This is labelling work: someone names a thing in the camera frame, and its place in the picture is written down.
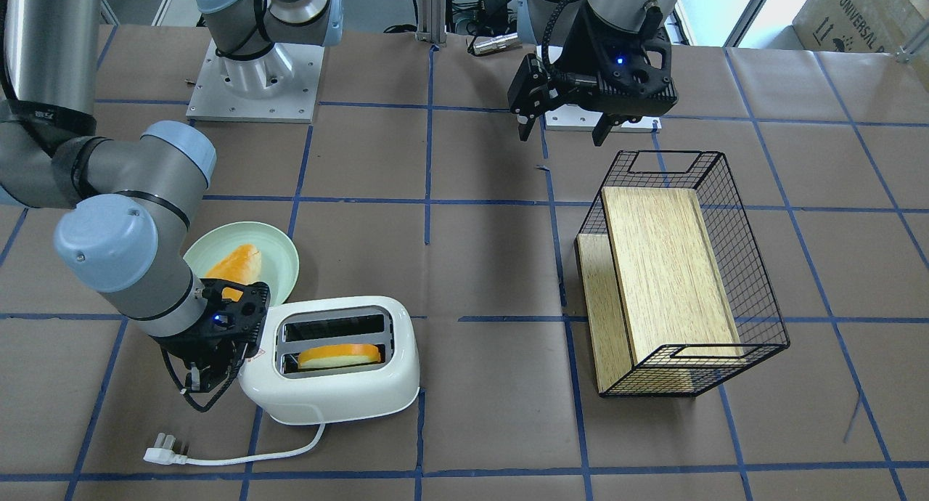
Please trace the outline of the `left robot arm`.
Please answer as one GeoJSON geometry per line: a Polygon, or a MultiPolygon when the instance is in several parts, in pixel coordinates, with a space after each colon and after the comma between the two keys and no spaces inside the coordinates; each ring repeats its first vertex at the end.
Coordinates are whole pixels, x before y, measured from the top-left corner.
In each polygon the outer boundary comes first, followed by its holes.
{"type": "Polygon", "coordinates": [[[597,112],[595,146],[623,123],[676,106],[664,22],[677,0],[518,0],[517,34],[533,45],[507,91],[520,140],[563,106],[597,112]]]}

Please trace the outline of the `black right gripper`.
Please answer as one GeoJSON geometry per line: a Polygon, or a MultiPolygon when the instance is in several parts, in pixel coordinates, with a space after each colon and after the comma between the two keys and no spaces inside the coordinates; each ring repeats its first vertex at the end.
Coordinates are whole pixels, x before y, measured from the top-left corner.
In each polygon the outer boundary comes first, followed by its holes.
{"type": "Polygon", "coordinates": [[[246,357],[251,356],[251,338],[244,335],[218,335],[190,338],[175,335],[160,339],[160,348],[171,379],[179,389],[190,393],[212,391],[226,379],[233,379],[246,357]],[[188,373],[180,380],[169,356],[181,359],[188,373]]]}

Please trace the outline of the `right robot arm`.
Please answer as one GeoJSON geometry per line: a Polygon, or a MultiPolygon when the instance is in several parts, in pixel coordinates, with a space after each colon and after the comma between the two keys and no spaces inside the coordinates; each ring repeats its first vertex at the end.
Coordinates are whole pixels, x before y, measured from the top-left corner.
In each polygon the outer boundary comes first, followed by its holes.
{"type": "MultiPolygon", "coordinates": [[[[211,33],[189,116],[291,121],[313,115],[322,49],[343,0],[195,0],[211,33]]],[[[228,386],[258,351],[269,305],[247,280],[200,279],[180,247],[218,154],[186,123],[136,141],[97,134],[92,114],[102,0],[2,0],[2,203],[62,208],[57,255],[188,370],[183,393],[228,386]]]]}

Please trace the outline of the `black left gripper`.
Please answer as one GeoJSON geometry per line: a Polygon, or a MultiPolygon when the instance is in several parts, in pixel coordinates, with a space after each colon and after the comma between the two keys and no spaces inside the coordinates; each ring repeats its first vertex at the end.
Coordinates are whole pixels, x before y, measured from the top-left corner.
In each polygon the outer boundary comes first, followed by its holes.
{"type": "Polygon", "coordinates": [[[647,52],[608,51],[604,60],[566,57],[553,65],[563,77],[545,68],[540,54],[527,54],[507,90],[521,142],[538,118],[570,106],[589,114],[592,142],[601,147],[614,127],[661,117],[679,100],[670,68],[655,67],[647,52]]]}

